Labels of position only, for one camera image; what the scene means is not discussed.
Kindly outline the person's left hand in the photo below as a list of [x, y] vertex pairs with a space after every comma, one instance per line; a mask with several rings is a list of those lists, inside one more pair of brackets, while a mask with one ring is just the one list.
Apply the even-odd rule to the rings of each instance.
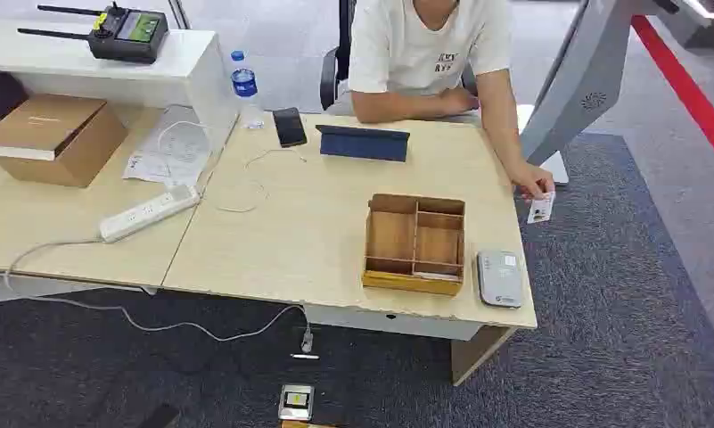
[[526, 198], [543, 200], [555, 192], [553, 175], [538, 166], [518, 160], [505, 166], [512, 184]]

